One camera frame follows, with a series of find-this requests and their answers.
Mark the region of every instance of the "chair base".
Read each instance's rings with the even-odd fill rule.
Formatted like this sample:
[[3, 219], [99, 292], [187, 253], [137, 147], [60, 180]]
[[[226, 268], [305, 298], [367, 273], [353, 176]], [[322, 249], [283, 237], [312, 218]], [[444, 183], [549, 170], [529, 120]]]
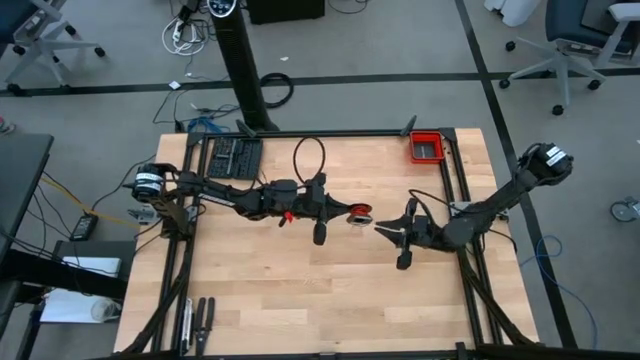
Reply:
[[105, 55], [104, 50], [97, 43], [81, 41], [80, 37], [73, 29], [73, 35], [79, 40], [74, 41], [61, 41], [57, 40], [60, 34], [63, 31], [71, 34], [69, 29], [73, 29], [69, 22], [62, 21], [58, 26], [56, 26], [53, 30], [49, 31], [46, 34], [43, 34], [40, 38], [28, 42], [28, 41], [16, 41], [16, 46], [21, 48], [26, 48], [26, 52], [21, 55], [21, 60], [16, 66], [15, 69], [7, 76], [5, 82], [8, 84], [14, 84], [14, 80], [18, 77], [24, 70], [29, 67], [29, 65], [33, 64], [39, 57], [45, 61], [45, 64], [51, 70], [56, 80], [61, 86], [67, 85], [66, 80], [62, 74], [61, 70], [69, 70], [60, 62], [58, 57], [55, 54], [55, 51], [58, 50], [67, 50], [67, 49], [80, 49], [80, 48], [95, 48], [95, 52], [99, 57], [103, 57]]
[[562, 102], [554, 106], [554, 115], [562, 115], [564, 113], [564, 109], [569, 107], [569, 104], [571, 103], [571, 94], [569, 92], [569, 70], [594, 79], [594, 81], [589, 85], [589, 89], [591, 90], [596, 90], [600, 87], [600, 84], [607, 80], [604, 75], [584, 66], [576, 59], [560, 50], [551, 50], [522, 38], [517, 38], [517, 41], [531, 46], [547, 59], [511, 74], [506, 82], [501, 82], [500, 87], [505, 89], [509, 86], [510, 80], [518, 79], [537, 72], [546, 73], [547, 76], [550, 75], [549, 71], [555, 72], [558, 80], [558, 87], [560, 88], [560, 94], [562, 96]]

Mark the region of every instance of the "red part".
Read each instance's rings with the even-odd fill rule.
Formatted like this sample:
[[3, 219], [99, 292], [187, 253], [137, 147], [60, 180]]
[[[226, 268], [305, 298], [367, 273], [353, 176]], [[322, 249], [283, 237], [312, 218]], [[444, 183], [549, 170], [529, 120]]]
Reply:
[[[414, 164], [440, 164], [444, 160], [444, 151], [442, 150], [442, 135], [437, 131], [412, 131], [411, 147], [409, 152], [411, 153], [411, 162]], [[428, 158], [416, 156], [414, 149], [419, 144], [431, 144], [435, 155]]]
[[371, 206], [370, 205], [354, 205], [351, 207], [351, 215], [361, 215], [361, 216], [365, 216], [365, 215], [369, 215], [369, 212], [371, 212]]

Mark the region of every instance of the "black desk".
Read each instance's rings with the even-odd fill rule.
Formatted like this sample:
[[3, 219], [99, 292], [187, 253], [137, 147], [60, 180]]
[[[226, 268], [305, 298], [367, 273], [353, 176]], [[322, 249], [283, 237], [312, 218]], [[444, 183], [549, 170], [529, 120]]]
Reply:
[[[49, 158], [51, 135], [18, 135], [0, 138], [0, 226], [15, 236], [22, 222], [38, 179]], [[0, 259], [4, 259], [11, 241], [0, 236]], [[0, 337], [18, 298], [21, 282], [0, 282]]]
[[[52, 143], [50, 135], [0, 138], [0, 226], [10, 236], [15, 236], [18, 231]], [[11, 239], [0, 235], [0, 338], [14, 304], [40, 303], [38, 295], [45, 287], [78, 291], [78, 284], [82, 284], [85, 293], [124, 298], [127, 282], [123, 279], [72, 268], [58, 261], [11, 249], [11, 243]]]

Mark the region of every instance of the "yellow cable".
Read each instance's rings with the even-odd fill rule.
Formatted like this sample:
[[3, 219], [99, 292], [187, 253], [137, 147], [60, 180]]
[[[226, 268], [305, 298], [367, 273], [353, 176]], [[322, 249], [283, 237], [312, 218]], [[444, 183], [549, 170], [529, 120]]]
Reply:
[[57, 189], [58, 191], [60, 191], [63, 195], [65, 195], [66, 197], [71, 199], [74, 204], [78, 205], [80, 208], [82, 208], [82, 210], [84, 210], [84, 212], [86, 212], [88, 214], [95, 215], [95, 216], [97, 216], [99, 218], [105, 219], [107, 221], [114, 222], [116, 224], [129, 226], [129, 227], [134, 228], [136, 230], [140, 229], [140, 225], [137, 225], [137, 224], [134, 224], [134, 223], [131, 223], [131, 222], [128, 222], [128, 221], [125, 221], [125, 220], [121, 220], [121, 219], [115, 218], [113, 216], [105, 215], [105, 214], [99, 213], [99, 212], [97, 212], [95, 210], [92, 210], [90, 207], [88, 207], [87, 205], [83, 204], [78, 199], [76, 199], [75, 196], [71, 195], [62, 186], [56, 184], [55, 182], [53, 182], [53, 181], [51, 181], [51, 180], [49, 180], [47, 178], [43, 177], [40, 180], [44, 181], [45, 183], [49, 184], [50, 186], [52, 186], [55, 189]]

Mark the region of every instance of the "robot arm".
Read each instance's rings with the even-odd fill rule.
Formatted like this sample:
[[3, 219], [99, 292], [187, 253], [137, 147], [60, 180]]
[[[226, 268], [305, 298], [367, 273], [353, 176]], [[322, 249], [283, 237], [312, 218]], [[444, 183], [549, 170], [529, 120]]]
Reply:
[[[493, 220], [506, 209], [516, 206], [520, 196], [537, 186], [557, 185], [571, 174], [573, 157], [554, 144], [534, 144], [519, 160], [513, 178], [488, 199], [470, 204], [453, 216], [444, 227], [438, 226], [429, 209], [417, 198], [411, 198], [405, 214], [397, 220], [376, 223], [376, 231], [401, 249], [396, 267], [411, 266], [410, 246], [454, 252], [486, 233]], [[416, 215], [420, 204], [426, 216]]]
[[[166, 180], [166, 174], [174, 179]], [[166, 189], [167, 182], [175, 182], [176, 188]], [[326, 175], [320, 173], [298, 186], [295, 180], [275, 180], [256, 189], [239, 190], [229, 185], [211, 181], [192, 172], [179, 172], [170, 164], [147, 164], [138, 169], [136, 181], [126, 185], [133, 189], [133, 197], [151, 204], [165, 220], [165, 228], [179, 236], [192, 234], [188, 212], [174, 200], [178, 197], [199, 197], [201, 200], [230, 207], [252, 221], [266, 217], [279, 217], [280, 227], [293, 219], [316, 221], [313, 241], [323, 245], [326, 239], [326, 223], [338, 216], [349, 214], [347, 222], [364, 226], [372, 222], [367, 204], [343, 204], [325, 194]]]

